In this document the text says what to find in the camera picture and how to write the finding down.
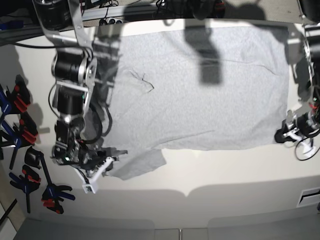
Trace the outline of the grey T-shirt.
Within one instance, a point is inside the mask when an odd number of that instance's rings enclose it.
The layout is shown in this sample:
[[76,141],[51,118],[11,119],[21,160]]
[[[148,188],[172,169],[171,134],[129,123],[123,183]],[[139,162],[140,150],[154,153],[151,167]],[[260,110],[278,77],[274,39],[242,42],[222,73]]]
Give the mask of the grey T-shirt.
[[98,146],[125,152],[108,175],[154,171],[163,149],[272,144],[287,113],[288,36],[285,27],[198,26],[100,39]]

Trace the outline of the long black bar clamp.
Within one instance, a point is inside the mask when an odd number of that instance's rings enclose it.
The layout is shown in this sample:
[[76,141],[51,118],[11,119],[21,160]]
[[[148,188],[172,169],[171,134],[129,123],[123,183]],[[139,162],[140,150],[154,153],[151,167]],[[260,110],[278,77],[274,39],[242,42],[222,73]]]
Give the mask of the long black bar clamp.
[[61,205],[61,202],[63,202],[65,199],[71,201],[76,199],[76,197],[71,194],[73,188],[68,185],[56,185],[52,182],[44,154],[41,151],[34,149],[32,146],[27,149],[24,161],[30,167],[43,170],[47,182],[41,197],[43,206],[57,214],[62,215],[64,213],[64,208]]

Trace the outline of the white label with black mark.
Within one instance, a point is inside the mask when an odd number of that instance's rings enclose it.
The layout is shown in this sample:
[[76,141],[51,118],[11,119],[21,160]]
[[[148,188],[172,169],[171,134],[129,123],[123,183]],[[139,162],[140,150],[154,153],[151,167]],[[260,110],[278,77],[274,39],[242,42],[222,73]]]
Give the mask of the white label with black mark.
[[302,190],[300,197],[298,198],[298,202],[296,207],[308,207],[312,205],[318,205],[320,203],[320,188],[310,188]]

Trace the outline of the lower left blue bar clamp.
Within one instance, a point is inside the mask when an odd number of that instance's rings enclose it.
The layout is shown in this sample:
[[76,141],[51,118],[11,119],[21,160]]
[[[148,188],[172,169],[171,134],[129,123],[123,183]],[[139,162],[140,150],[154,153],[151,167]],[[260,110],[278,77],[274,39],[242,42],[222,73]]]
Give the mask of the lower left blue bar clamp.
[[26,210],[27,213],[31,213],[31,201],[30,194],[39,189],[41,184],[41,178],[37,172],[35,172],[30,166],[24,164],[22,166],[23,175],[16,176],[10,172],[8,175],[11,178],[9,182],[14,188],[22,190],[25,194]]

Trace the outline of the blue red bar clamp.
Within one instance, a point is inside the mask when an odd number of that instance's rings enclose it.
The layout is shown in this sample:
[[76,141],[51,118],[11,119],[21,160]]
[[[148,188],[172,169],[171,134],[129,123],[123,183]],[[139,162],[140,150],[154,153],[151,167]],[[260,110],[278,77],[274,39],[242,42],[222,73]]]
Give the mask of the blue red bar clamp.
[[3,159],[3,148],[13,148],[9,169],[13,170],[18,150],[33,146],[37,140],[37,125],[27,113],[21,113],[19,125],[11,126],[6,120],[0,124],[0,159]]
[[19,80],[15,83],[12,92],[6,91],[0,86],[0,122],[2,123],[7,115],[18,115],[27,111],[31,104],[31,95],[24,82]]

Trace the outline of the black flat bar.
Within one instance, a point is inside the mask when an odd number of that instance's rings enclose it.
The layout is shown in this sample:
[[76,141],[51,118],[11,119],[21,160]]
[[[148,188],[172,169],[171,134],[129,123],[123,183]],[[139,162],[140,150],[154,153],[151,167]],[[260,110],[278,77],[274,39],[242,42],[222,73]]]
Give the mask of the black flat bar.
[[5,220],[7,219],[7,217],[9,216],[11,211],[13,210],[13,208],[16,206],[17,202],[18,202],[17,199],[14,199],[14,201],[10,204],[8,209],[4,212],[4,214],[0,218],[0,225],[2,225],[5,222]]

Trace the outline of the top blue red bar clamp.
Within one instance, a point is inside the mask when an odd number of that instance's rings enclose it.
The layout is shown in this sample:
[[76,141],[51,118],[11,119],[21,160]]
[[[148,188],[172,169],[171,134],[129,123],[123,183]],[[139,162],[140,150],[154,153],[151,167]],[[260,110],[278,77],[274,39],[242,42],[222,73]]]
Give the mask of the top blue red bar clamp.
[[24,82],[19,80],[15,83],[12,92],[6,91],[0,86],[0,122],[2,123],[7,115],[18,115],[27,111],[31,104],[31,95]]

